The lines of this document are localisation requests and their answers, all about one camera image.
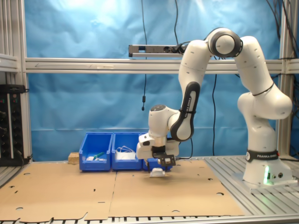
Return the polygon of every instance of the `green status light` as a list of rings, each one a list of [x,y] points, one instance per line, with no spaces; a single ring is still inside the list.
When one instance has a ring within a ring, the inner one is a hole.
[[[264,174],[264,177],[263,177],[263,183],[264,183],[264,184],[267,184],[267,181],[268,181],[268,173],[269,173],[269,166],[266,166],[266,168],[265,168],[265,174]]]

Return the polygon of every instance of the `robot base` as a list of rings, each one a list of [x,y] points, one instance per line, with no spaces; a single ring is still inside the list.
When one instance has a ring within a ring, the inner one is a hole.
[[[298,186],[292,170],[280,159],[247,162],[245,172],[234,174],[233,178],[250,193],[259,193],[259,189]]]

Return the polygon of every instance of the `white object in gripper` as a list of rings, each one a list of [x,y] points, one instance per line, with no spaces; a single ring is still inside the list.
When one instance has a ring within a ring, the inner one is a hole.
[[[153,168],[149,177],[165,177],[165,171],[162,168]]]

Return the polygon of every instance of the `wooden block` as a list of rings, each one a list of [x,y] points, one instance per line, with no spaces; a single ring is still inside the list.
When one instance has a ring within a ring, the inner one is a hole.
[[[79,153],[71,153],[68,164],[79,164]]]

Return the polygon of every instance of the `green object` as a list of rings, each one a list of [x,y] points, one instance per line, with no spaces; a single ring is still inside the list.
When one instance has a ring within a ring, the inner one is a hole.
[[[93,157],[93,159],[95,160],[96,158],[100,157],[100,156],[103,155],[103,154],[105,154],[105,153],[104,153],[104,152],[101,152],[101,153],[95,155],[95,156]]]
[[[267,184],[267,182],[268,182],[268,173],[269,173],[269,166],[266,166],[265,173],[264,173],[264,178],[263,178],[263,183],[264,184]]]

